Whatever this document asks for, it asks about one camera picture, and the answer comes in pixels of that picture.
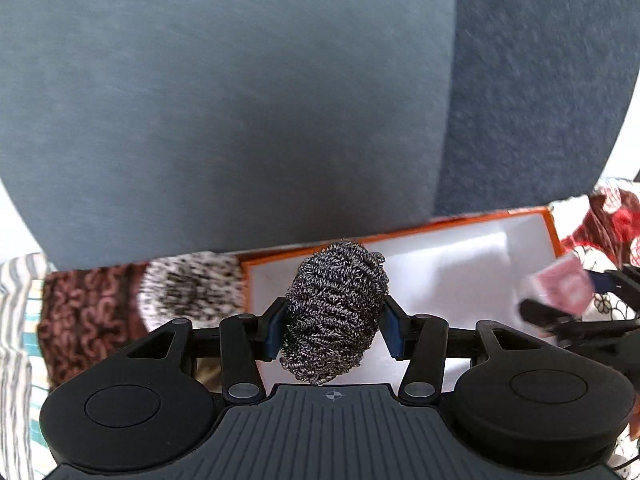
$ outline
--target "gray fabric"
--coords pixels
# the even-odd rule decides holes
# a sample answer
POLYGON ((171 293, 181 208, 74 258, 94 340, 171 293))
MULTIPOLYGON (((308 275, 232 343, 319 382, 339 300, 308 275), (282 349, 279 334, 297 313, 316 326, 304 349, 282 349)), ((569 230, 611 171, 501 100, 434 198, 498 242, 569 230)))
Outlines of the gray fabric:
POLYGON ((639 8, 0 0, 0 175, 63 269, 539 205, 600 174, 639 8))
POLYGON ((640 66, 640 0, 458 0, 434 214, 593 189, 640 66))
POLYGON ((0 0, 0 172, 59 269, 431 213, 455 0, 0 0))

